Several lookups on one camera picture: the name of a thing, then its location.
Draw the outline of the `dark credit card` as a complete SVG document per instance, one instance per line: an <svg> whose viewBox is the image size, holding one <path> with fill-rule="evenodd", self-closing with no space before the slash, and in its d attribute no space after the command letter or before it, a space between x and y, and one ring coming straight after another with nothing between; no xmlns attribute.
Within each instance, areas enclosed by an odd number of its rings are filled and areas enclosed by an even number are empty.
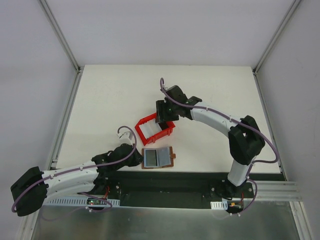
<svg viewBox="0 0 320 240"><path fill-rule="evenodd" d="M154 149L145 151L145 166L148 168L157 166L157 151Z"/></svg>

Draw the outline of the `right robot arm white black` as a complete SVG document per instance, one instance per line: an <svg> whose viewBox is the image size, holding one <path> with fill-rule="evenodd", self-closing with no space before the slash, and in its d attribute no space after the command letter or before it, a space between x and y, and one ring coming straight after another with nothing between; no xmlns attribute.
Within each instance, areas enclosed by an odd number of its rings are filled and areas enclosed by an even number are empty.
<svg viewBox="0 0 320 240"><path fill-rule="evenodd" d="M215 188L215 193L227 200L237 197L243 191L253 160L266 144L259 135L260 129L255 119L249 115L232 119L225 113L210 108L196 96L188 98L177 85L165 88L163 80L160 81L160 90L165 98L156 101L156 122L187 118L210 126L228 138L233 162L227 179Z"/></svg>

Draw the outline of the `brown leather card holder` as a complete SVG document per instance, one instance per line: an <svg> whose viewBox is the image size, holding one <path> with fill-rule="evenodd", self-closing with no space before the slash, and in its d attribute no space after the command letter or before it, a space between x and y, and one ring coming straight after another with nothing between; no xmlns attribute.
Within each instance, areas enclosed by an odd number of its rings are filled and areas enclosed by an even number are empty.
<svg viewBox="0 0 320 240"><path fill-rule="evenodd" d="M146 150L156 150L157 166L155 167L145 166ZM176 154L173 152L172 146L166 146L166 147L160 147L160 148L143 148L141 154L143 156L141 168L144 170L171 168L174 166L174 160L176 158Z"/></svg>

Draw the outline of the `red plastic card tray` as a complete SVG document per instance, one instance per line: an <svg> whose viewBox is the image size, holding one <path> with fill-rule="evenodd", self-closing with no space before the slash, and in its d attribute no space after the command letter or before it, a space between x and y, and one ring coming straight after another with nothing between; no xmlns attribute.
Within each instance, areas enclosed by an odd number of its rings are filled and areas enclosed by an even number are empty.
<svg viewBox="0 0 320 240"><path fill-rule="evenodd" d="M154 144L157 140L170 136L176 127L172 121L156 122L157 114L153 113L141 118L135 125L135 130L144 146Z"/></svg>

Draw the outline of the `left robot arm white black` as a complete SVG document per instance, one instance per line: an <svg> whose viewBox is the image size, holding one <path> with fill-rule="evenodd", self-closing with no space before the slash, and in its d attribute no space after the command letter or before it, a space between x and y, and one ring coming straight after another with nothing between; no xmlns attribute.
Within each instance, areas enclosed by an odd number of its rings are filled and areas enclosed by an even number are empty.
<svg viewBox="0 0 320 240"><path fill-rule="evenodd" d="M32 167L10 187L11 211L24 217L39 210L44 203L62 196L89 192L102 194L109 173L138 166L143 160L134 144L123 143L74 167L43 171L38 166Z"/></svg>

